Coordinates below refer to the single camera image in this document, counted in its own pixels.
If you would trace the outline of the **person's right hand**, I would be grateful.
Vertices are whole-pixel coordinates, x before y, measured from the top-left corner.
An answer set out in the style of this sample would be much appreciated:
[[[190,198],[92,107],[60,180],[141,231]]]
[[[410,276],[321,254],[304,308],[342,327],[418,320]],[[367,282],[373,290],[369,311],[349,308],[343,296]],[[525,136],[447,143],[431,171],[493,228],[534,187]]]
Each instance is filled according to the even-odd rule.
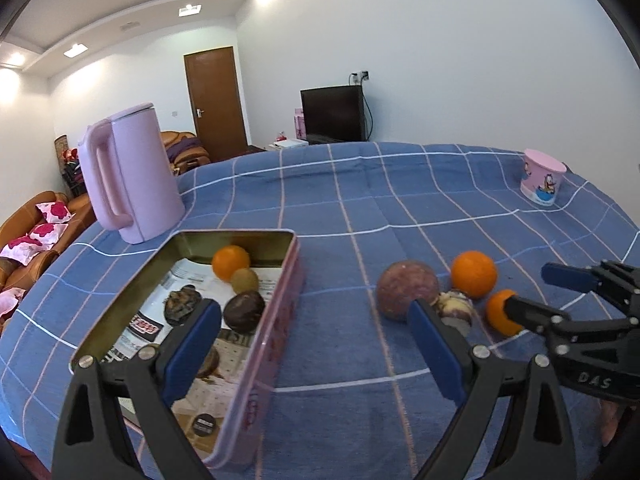
[[[623,418],[634,414],[637,405],[625,405],[615,402],[600,400],[599,430],[600,439],[603,446],[608,446],[614,439],[618,427],[622,424]]]

